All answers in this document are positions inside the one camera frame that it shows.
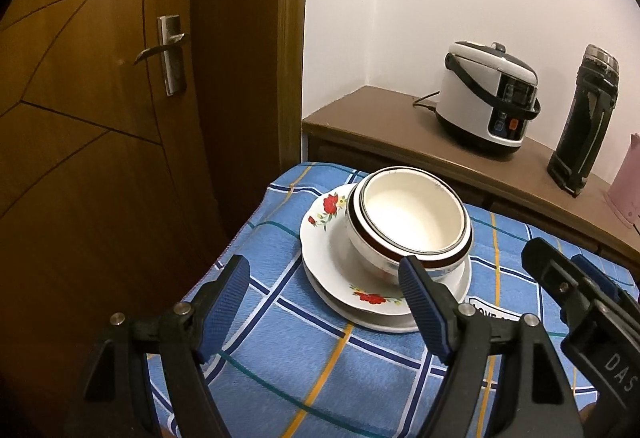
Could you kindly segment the pink plastic bowl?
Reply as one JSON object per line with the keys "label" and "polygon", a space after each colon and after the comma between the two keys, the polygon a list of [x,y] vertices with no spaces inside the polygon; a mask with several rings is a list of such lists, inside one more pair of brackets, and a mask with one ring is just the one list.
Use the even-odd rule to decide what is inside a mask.
{"label": "pink plastic bowl", "polygon": [[360,181],[356,185],[356,187],[352,190],[352,193],[350,193],[350,198],[349,198],[350,213],[352,214],[352,219],[355,219],[356,221],[358,221],[362,225],[362,227],[364,228],[364,231],[366,231],[366,234],[370,235],[371,239],[373,239],[375,241],[374,247],[376,249],[381,250],[381,251],[383,251],[384,249],[393,251],[395,254],[401,255],[402,258],[408,257],[408,256],[414,256],[414,257],[418,258],[419,261],[420,261],[420,258],[425,259],[425,260],[429,260],[429,261],[434,261],[434,262],[437,262],[439,265],[449,265],[450,263],[453,263],[456,260],[457,257],[459,257],[462,253],[465,252],[466,245],[468,245],[468,244],[470,244],[470,249],[469,249],[469,252],[470,252],[471,246],[472,246],[472,242],[473,242],[473,228],[472,228],[472,223],[471,223],[471,219],[470,219],[469,213],[468,213],[468,211],[466,210],[465,207],[464,208],[466,210],[466,214],[468,215],[468,220],[469,220],[469,223],[470,223],[469,238],[462,245],[462,248],[457,250],[457,251],[450,251],[450,253],[446,253],[446,254],[443,254],[443,255],[442,254],[432,255],[432,256],[413,255],[413,254],[408,253],[408,251],[400,250],[400,249],[396,248],[395,246],[390,245],[389,243],[386,243],[386,242],[382,241],[382,239],[380,239],[377,235],[375,235],[373,233],[372,229],[368,226],[367,221],[365,221],[363,219],[363,216],[360,213],[360,208],[356,204],[356,200],[358,199],[358,193],[360,192],[360,189],[361,189],[361,182],[362,181]]}

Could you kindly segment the white enamel bowl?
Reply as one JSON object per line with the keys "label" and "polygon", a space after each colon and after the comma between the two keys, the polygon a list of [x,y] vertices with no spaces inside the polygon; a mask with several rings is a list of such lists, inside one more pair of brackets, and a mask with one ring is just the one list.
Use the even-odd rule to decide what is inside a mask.
{"label": "white enamel bowl", "polygon": [[422,169],[395,166],[371,173],[361,182],[356,204],[375,235],[413,255],[457,251],[469,238],[457,193]]}

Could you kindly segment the pink electric kettle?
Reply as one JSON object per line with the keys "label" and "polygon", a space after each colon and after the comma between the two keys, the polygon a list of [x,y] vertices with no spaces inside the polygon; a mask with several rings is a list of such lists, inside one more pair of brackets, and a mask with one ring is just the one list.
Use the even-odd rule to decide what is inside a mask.
{"label": "pink electric kettle", "polygon": [[639,219],[640,145],[638,133],[630,136],[628,151],[604,197],[614,215],[632,228]]}

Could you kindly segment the blue checked tablecloth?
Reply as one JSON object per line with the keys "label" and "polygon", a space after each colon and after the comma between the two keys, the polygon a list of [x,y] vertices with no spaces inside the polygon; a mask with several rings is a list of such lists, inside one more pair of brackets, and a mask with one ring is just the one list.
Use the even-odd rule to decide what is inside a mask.
{"label": "blue checked tablecloth", "polygon": [[[446,373],[419,333],[354,326],[321,300],[300,258],[299,227],[315,199],[366,172],[303,163],[274,179],[262,202],[184,299],[217,279],[234,254],[250,262],[250,287],[222,350],[203,366],[232,437],[415,437]],[[578,408],[597,392],[560,350],[559,307],[521,266],[528,239],[543,237],[567,257],[583,254],[635,299],[620,265],[531,225],[465,205],[474,225],[469,295],[491,314],[536,313],[572,385]]]}

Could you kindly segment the white floral plate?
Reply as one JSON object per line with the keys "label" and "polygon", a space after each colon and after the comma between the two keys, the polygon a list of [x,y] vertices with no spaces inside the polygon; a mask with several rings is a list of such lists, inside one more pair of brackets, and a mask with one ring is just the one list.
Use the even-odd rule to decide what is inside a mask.
{"label": "white floral plate", "polygon": [[363,268],[352,246],[345,221],[350,193],[357,184],[341,185],[316,199],[300,225],[307,270],[334,298],[367,312],[408,315],[410,309],[400,287],[381,281]]}

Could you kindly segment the black tall thermos flask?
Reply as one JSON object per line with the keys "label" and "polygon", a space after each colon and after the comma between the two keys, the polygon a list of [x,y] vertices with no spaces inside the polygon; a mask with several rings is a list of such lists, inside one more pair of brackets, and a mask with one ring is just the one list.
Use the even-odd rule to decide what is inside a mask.
{"label": "black tall thermos flask", "polygon": [[618,98],[620,65],[588,44],[576,76],[570,113],[547,171],[558,187],[577,197],[587,184]]}

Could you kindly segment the silver black rice cooker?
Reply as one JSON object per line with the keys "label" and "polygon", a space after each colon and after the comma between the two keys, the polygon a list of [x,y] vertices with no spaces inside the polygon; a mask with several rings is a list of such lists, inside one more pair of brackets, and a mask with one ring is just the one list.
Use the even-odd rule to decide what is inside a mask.
{"label": "silver black rice cooker", "polygon": [[518,151],[539,115],[538,76],[500,43],[456,41],[445,55],[435,115],[467,149],[504,157]]}

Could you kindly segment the brown wooden sideboard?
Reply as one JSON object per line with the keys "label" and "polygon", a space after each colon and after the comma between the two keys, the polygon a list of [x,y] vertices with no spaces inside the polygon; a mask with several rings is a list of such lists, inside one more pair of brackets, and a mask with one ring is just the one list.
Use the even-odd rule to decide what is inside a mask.
{"label": "brown wooden sideboard", "polygon": [[582,194],[571,197],[548,175],[548,147],[526,140],[507,158],[485,157],[454,142],[433,113],[412,102],[410,95],[364,86],[320,108],[303,121],[309,157],[362,169],[420,167],[463,187],[470,203],[537,224],[629,269],[639,267],[639,234],[608,207],[602,179],[590,177]]}

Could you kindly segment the brown wooden door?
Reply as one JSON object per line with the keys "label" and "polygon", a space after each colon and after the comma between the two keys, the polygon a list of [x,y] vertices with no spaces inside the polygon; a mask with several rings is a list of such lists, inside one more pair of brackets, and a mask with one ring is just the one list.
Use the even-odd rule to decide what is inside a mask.
{"label": "brown wooden door", "polygon": [[[179,15],[168,96],[157,19]],[[108,317],[157,314],[296,165],[305,0],[12,0],[1,19],[1,432],[58,437]]]}

